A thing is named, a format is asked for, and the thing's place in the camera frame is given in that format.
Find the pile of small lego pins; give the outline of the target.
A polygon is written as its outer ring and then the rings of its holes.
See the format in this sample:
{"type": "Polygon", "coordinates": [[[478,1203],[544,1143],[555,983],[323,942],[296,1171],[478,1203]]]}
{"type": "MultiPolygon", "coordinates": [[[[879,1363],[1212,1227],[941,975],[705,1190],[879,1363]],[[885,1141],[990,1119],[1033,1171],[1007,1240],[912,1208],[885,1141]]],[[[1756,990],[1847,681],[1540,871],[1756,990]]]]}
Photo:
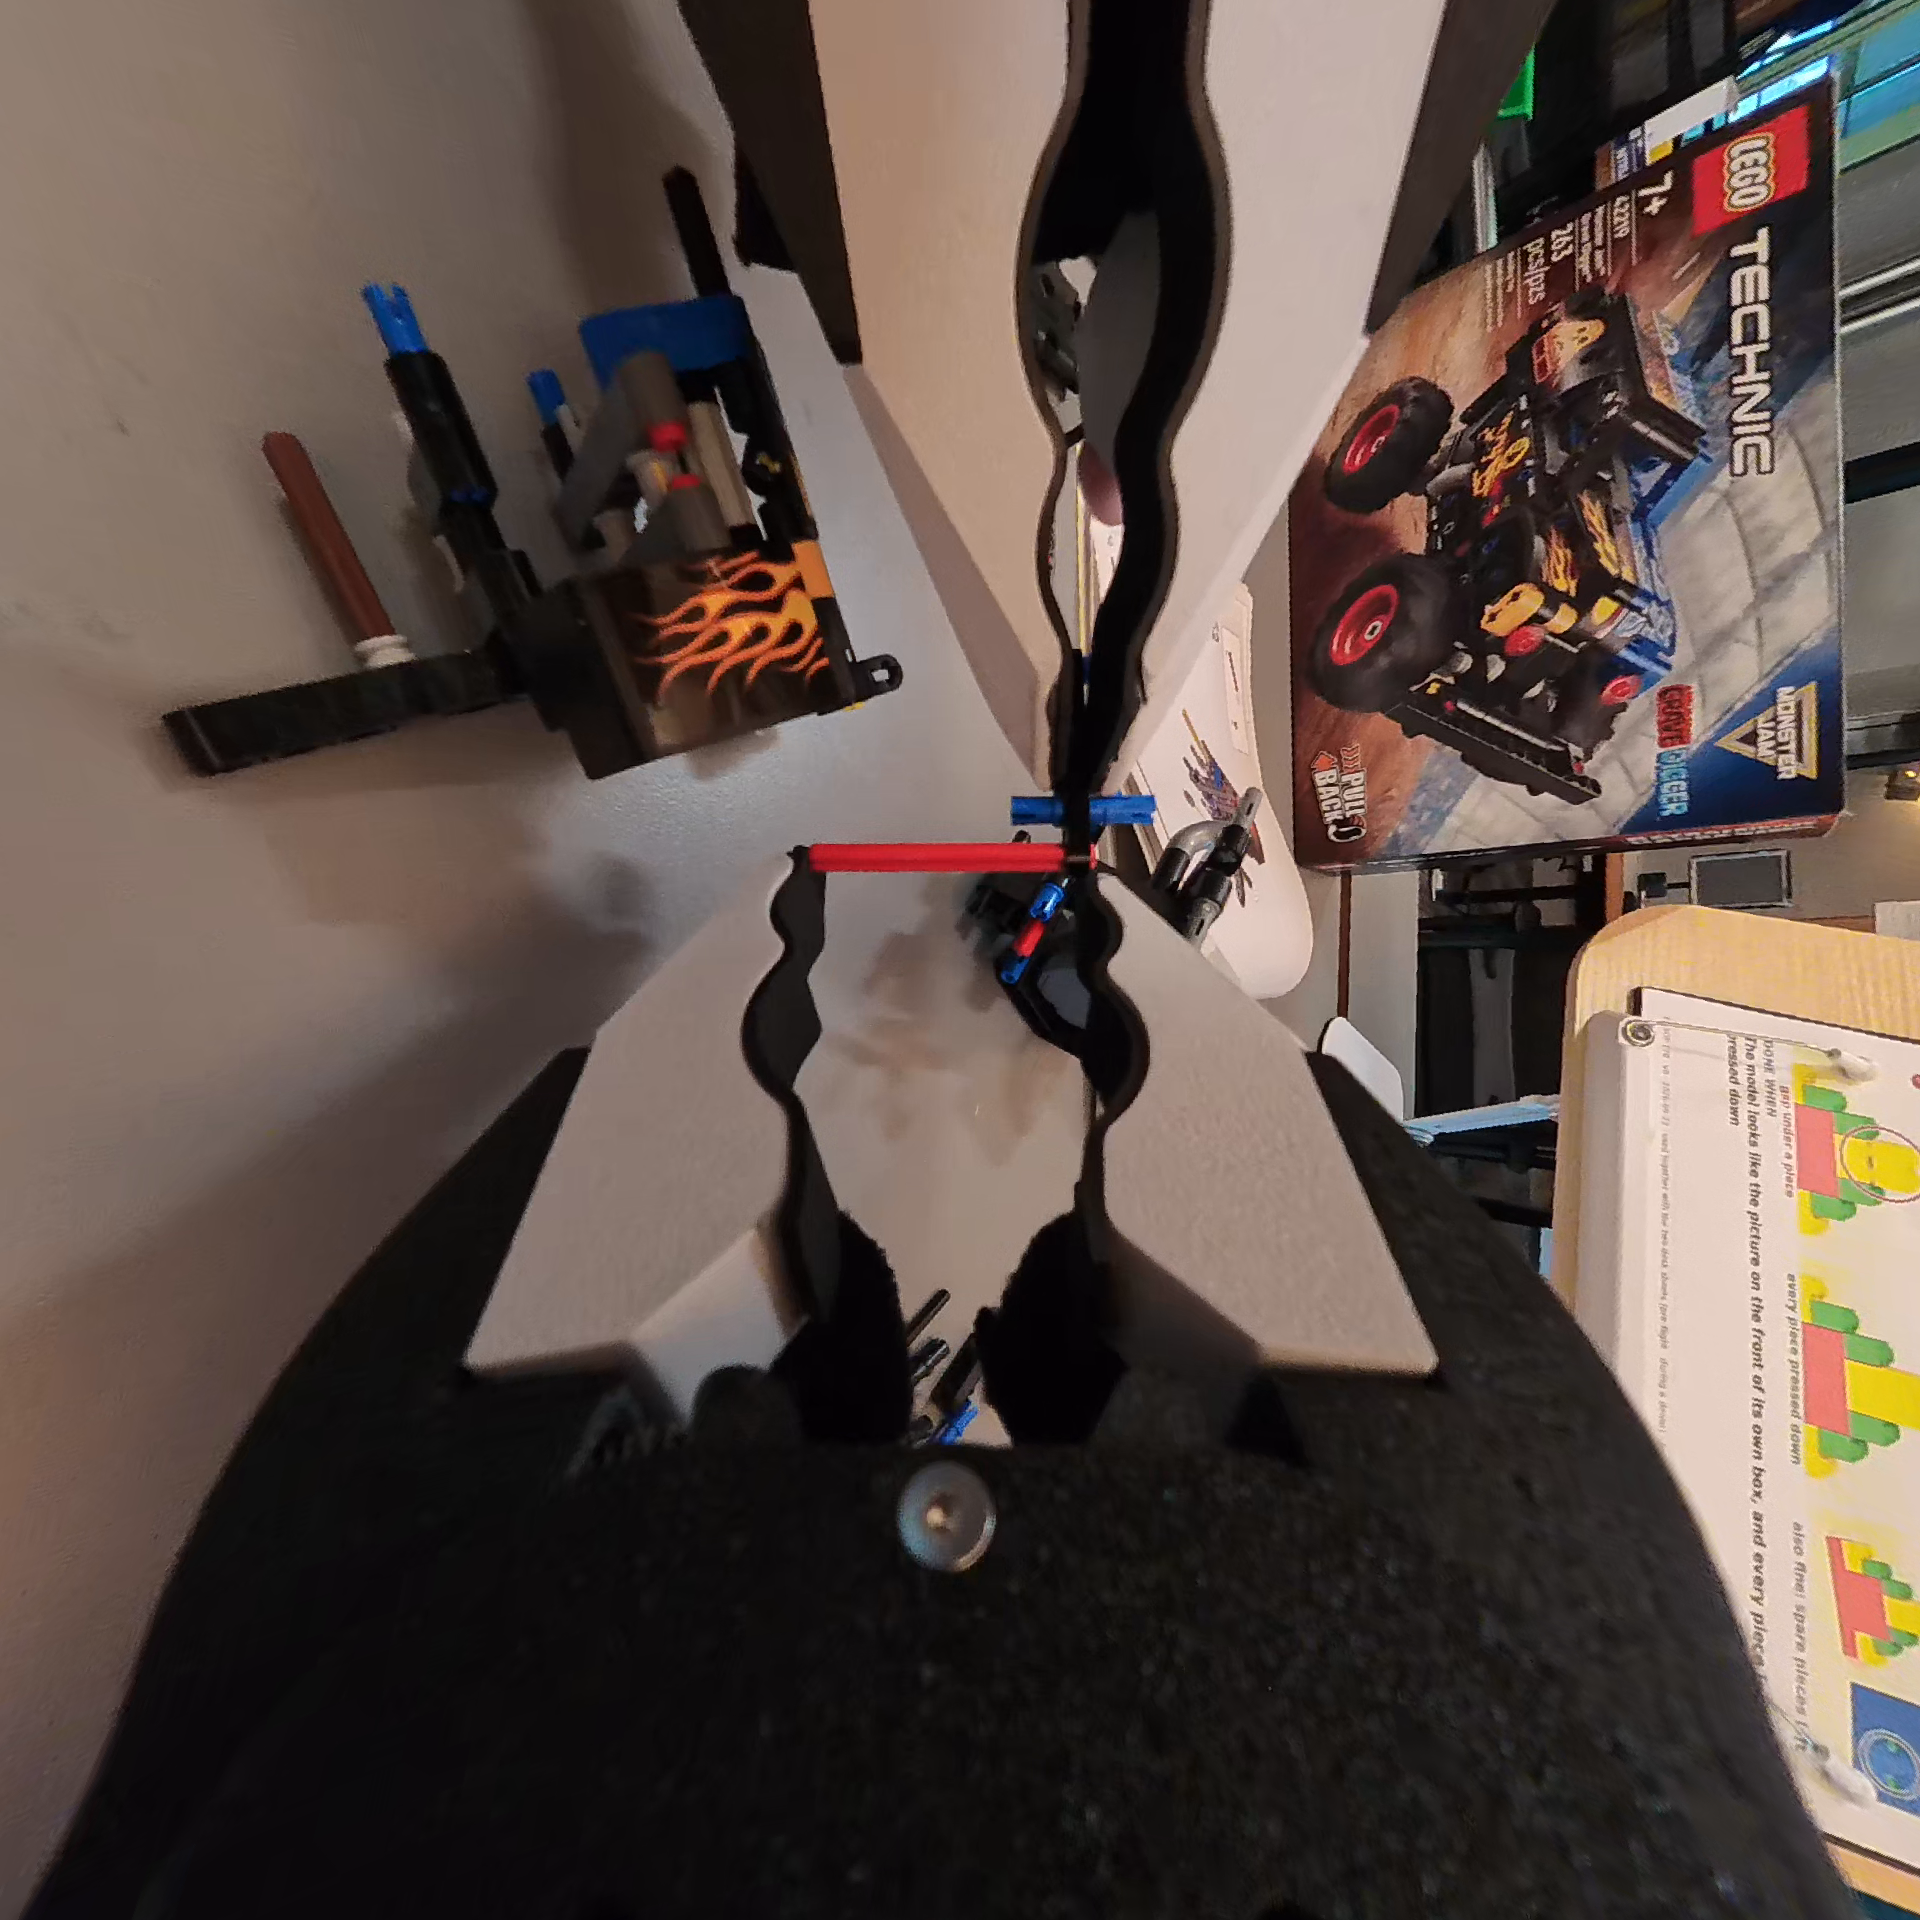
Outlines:
{"type": "Polygon", "coordinates": [[[949,1330],[952,1296],[932,1289],[902,1321],[912,1407],[904,1442],[912,1448],[958,1443],[981,1413],[975,1336],[971,1326],[949,1330]]]}

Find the lego set box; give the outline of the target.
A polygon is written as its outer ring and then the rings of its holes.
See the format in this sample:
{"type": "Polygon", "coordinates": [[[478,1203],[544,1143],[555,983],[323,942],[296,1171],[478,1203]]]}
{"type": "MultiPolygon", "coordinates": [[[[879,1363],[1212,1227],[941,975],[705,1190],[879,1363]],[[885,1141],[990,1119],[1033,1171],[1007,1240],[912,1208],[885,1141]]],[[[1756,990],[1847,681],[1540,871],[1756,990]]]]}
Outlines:
{"type": "Polygon", "coordinates": [[[1304,869],[1837,819],[1835,184],[1816,75],[1379,328],[1286,504],[1304,869]]]}

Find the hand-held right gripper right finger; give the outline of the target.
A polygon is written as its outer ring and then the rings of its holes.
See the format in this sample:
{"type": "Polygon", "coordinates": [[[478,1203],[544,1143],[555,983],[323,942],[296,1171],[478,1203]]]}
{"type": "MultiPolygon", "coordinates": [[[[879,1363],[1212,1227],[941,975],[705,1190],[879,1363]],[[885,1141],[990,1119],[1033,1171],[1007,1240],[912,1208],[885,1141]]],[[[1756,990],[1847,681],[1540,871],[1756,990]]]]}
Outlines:
{"type": "Polygon", "coordinates": [[[1071,903],[1087,1136],[1063,1213],[981,1314],[1015,1443],[1084,1443],[1126,1385],[1213,1432],[1275,1376],[1438,1376],[1308,1049],[1143,898],[1071,903]]]}

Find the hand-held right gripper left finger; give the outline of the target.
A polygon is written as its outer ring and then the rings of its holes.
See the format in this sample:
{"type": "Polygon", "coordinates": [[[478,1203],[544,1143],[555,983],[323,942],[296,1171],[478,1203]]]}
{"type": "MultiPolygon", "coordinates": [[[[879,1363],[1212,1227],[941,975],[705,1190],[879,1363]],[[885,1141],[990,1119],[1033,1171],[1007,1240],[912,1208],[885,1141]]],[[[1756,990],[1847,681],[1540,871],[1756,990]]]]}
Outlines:
{"type": "Polygon", "coordinates": [[[822,950],[825,875],[800,848],[598,1027],[471,1373],[617,1373],[655,1423],[685,1427],[711,1383],[756,1370],[813,1438],[904,1438],[897,1287],[838,1206],[800,1098],[822,950]]]}

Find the instruction sheet on stand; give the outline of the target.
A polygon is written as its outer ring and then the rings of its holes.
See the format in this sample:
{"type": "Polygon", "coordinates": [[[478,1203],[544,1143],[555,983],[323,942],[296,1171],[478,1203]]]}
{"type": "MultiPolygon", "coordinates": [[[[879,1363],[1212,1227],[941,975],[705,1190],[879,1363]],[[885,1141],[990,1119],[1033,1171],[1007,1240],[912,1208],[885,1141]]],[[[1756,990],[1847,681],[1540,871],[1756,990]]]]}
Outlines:
{"type": "MultiPolygon", "coordinates": [[[[1916,942],[1705,906],[1657,906],[1620,920],[1582,952],[1564,1043],[1552,1282],[1614,1368],[1616,1213],[1624,1169],[1616,1061],[1622,1024],[1644,990],[1727,1001],[1913,1043],[1918,1034],[1916,942]]],[[[1799,1760],[1782,1746],[1852,1889],[1871,1906],[1916,1915],[1916,1874],[1827,1834],[1799,1760]]]]}

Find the printed instruction sheet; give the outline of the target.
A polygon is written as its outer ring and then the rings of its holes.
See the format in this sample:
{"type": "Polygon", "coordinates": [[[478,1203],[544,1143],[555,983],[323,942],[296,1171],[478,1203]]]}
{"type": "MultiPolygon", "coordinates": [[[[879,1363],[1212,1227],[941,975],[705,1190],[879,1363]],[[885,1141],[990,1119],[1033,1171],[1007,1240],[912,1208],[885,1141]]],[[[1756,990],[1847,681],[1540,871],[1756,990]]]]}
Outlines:
{"type": "Polygon", "coordinates": [[[1644,990],[1616,1370],[1816,1822],[1916,1874],[1916,1043],[1644,990]]]}

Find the flame print lego assembly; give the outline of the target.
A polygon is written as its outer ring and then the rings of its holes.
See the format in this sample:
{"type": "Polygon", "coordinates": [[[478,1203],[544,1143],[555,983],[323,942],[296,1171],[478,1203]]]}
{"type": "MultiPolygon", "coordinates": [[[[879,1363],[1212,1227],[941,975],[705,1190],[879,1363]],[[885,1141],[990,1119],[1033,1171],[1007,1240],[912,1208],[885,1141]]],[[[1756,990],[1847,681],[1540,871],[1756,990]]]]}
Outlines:
{"type": "Polygon", "coordinates": [[[166,710],[195,777],[529,705],[588,779],[727,745],[900,686],[859,656],[837,602],[793,439],[750,309],[736,297],[701,186],[662,193],[689,297],[579,325],[595,406],[559,375],[525,387],[551,471],[566,569],[541,582],[504,534],[497,483],[448,360],[395,280],[364,286],[408,451],[408,483],[473,645],[405,640],[302,440],[260,448],[305,555],[350,624],[353,670],[166,710]]]}

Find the red lego axle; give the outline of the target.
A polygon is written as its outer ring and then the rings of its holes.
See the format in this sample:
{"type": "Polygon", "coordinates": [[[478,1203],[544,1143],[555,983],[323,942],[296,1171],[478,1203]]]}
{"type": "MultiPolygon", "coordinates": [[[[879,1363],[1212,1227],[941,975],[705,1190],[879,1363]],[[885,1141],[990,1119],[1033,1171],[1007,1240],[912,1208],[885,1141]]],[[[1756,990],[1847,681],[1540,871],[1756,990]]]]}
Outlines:
{"type": "Polygon", "coordinates": [[[1005,842],[813,842],[801,849],[817,875],[1053,875],[1068,849],[1012,838],[1005,842]]]}

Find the lego instruction booklet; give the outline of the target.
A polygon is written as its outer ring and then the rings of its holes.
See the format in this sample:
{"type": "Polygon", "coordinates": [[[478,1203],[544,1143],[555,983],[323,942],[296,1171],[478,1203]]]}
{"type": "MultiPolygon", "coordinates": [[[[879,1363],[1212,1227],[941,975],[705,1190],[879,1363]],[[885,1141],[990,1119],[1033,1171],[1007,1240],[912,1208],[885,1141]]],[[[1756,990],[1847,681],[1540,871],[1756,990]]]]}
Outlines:
{"type": "Polygon", "coordinates": [[[1300,987],[1311,961],[1311,909],[1292,848],[1288,674],[1288,534],[1278,517],[1187,670],[1152,686],[1143,745],[1121,757],[1118,790],[1152,799],[1152,822],[1107,835],[1139,890],[1167,856],[1184,866],[1184,885],[1227,871],[1203,950],[1255,1001],[1300,987]]]}

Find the grey motor lego assembly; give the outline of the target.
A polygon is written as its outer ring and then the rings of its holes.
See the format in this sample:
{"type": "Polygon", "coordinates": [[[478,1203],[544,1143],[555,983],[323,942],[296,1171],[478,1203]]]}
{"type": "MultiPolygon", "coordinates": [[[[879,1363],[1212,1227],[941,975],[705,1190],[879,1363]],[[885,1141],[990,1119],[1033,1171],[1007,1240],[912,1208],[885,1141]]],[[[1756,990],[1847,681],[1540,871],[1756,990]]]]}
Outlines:
{"type": "Polygon", "coordinates": [[[1124,1066],[1124,1015],[1116,983],[1093,966],[1093,929],[1075,896],[1036,873],[979,875],[965,927],[1021,1025],[1110,1097],[1124,1066]]]}

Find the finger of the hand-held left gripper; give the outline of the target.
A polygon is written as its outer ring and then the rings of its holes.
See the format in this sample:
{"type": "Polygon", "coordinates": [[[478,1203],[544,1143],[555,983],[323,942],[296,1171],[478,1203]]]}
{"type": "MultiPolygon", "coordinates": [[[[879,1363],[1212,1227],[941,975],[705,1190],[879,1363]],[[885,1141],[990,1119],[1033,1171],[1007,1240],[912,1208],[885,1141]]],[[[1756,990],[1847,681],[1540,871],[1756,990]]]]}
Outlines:
{"type": "Polygon", "coordinates": [[[1357,362],[1446,3],[1093,3],[1071,335],[1120,555],[1068,720],[1097,792],[1357,362]]]}
{"type": "Polygon", "coordinates": [[[1063,621],[1043,584],[1060,442],[1017,312],[1023,225],[1064,106],[1053,1],[815,1],[861,422],[1015,757],[1048,785],[1063,621]]]}

